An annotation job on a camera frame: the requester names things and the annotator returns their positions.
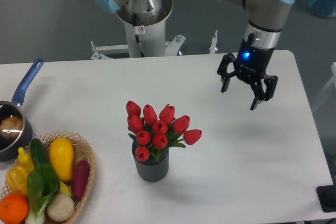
eggplant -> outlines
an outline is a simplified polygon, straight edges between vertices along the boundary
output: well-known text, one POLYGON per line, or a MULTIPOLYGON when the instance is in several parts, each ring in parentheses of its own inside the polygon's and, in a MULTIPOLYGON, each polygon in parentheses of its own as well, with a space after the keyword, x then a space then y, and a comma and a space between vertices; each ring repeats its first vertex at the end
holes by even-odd
POLYGON ((73 171, 74 173, 71 180, 71 190, 73 196, 76 199, 81 200, 89 179, 90 165, 86 160, 81 160, 77 163, 77 165, 75 165, 75 169, 73 171))

flower vase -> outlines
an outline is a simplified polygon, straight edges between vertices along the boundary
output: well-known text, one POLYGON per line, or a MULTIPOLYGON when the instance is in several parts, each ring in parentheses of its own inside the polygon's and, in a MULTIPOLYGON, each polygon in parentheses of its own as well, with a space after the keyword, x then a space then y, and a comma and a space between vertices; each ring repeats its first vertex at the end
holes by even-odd
POLYGON ((158 182, 162 180, 168 173, 169 149, 162 150, 158 161, 150 156, 145 162, 141 162, 135 157, 136 147, 137 143, 133 141, 132 154, 140 177, 148 182, 158 182))

metal pot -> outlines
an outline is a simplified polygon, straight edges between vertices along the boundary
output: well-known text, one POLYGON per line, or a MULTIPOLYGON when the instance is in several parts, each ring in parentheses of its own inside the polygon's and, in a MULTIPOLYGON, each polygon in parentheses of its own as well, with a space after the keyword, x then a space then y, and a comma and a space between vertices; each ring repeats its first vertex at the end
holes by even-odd
POLYGON ((44 61, 37 59, 16 88, 12 101, 0 101, 0 161, 18 156, 18 148, 25 147, 33 138, 32 125, 25 118, 20 105, 26 90, 42 67, 44 61))

woven basket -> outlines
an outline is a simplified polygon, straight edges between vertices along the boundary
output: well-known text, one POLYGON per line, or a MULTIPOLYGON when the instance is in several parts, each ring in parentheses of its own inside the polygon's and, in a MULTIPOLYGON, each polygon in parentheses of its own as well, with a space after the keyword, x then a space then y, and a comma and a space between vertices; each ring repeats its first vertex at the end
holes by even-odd
MULTIPOLYGON (((75 134, 73 132, 67 132, 67 131, 58 131, 58 132, 51 132, 51 133, 47 133, 44 136, 40 136, 39 139, 42 141, 44 147, 46 148, 47 153, 49 153, 49 149, 50 149, 50 144, 52 143, 53 140, 59 138, 59 137, 65 137, 68 140, 71 141, 72 146, 74 147, 73 151, 74 151, 74 159, 73 159, 73 167, 75 167, 75 165, 85 159, 86 161, 88 161, 89 165, 90 165, 90 175, 89 175, 89 180, 86 184, 86 189, 85 189, 85 193, 83 195, 82 200, 75 200, 73 197, 73 201, 75 204, 75 212, 73 213, 73 215, 71 216, 70 219, 68 219, 67 221, 64 222, 56 222, 51 220, 48 216, 46 221, 44 222, 45 224, 60 224, 60 223, 66 223, 66 224, 70 224, 72 223, 77 216, 79 215, 79 212, 81 211, 81 209, 83 208, 85 201, 90 193, 91 187, 92 187, 92 183, 93 183, 93 178, 94 178, 94 171, 95 171, 95 157, 93 154, 93 150, 91 148, 91 146, 89 145, 89 143, 83 138, 81 137, 79 134, 75 134)), ((25 152, 30 153, 30 147, 26 146, 25 147, 25 152)), ((15 161, 15 165, 19 165, 19 161, 16 160, 15 161)), ((0 201, 7 196, 8 194, 11 193, 11 190, 7 184, 7 182, 5 181, 5 186, 3 187, 3 192, 0 194, 0 201)))

yellow bell pepper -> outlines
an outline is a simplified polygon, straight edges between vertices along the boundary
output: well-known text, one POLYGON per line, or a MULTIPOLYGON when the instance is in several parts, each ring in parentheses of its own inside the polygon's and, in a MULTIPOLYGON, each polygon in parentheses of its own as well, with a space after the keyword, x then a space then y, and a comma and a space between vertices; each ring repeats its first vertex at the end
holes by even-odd
POLYGON ((31 159, 32 157, 26 153, 22 147, 18 149, 18 152, 18 159, 20 164, 22 164, 28 170, 28 173, 30 173, 32 170, 34 170, 33 160, 31 159))
POLYGON ((13 193, 27 196, 28 170, 23 165, 14 166, 6 173, 6 181, 13 193))

